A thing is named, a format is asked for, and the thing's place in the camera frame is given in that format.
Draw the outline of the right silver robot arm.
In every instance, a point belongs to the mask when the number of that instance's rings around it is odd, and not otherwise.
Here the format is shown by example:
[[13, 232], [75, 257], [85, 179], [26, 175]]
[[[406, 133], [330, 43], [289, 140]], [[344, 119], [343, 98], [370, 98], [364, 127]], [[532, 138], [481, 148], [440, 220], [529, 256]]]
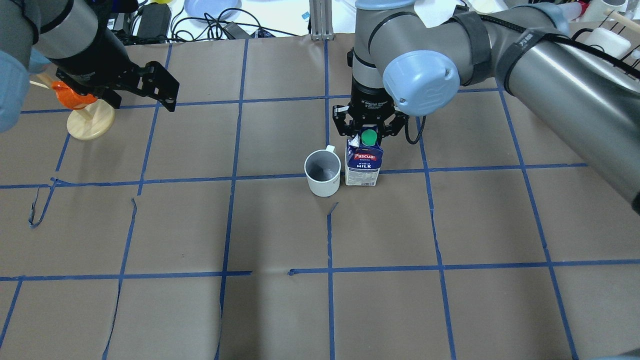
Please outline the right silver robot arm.
[[570, 36], [562, 7], [525, 4], [495, 14], [458, 6], [426, 27], [413, 0], [357, 0], [347, 107], [338, 133], [376, 126], [396, 136], [409, 117], [447, 105], [460, 87], [494, 78], [639, 211], [639, 71]]

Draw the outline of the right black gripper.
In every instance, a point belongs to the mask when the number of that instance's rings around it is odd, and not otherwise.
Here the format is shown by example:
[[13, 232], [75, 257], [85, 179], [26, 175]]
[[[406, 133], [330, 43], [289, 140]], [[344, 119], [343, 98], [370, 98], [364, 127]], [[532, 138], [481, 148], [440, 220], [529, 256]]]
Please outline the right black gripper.
[[349, 103], [333, 106], [333, 122], [342, 137], [352, 138], [367, 126], [377, 126], [379, 138], [395, 137], [408, 121], [384, 88], [352, 85]]

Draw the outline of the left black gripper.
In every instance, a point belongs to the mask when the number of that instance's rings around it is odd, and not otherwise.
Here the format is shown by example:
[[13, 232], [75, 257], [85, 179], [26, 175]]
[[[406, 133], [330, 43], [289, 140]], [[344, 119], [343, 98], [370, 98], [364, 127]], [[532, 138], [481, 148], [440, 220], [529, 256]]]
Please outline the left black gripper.
[[80, 76], [66, 73], [61, 68], [55, 76], [79, 95], [92, 95], [104, 100], [113, 109], [119, 109], [122, 97], [119, 91], [130, 92], [139, 97], [148, 97], [159, 102], [167, 111], [175, 112], [179, 82], [159, 62], [149, 61], [144, 67], [133, 64], [106, 80], [105, 84], [89, 84], [80, 81]]

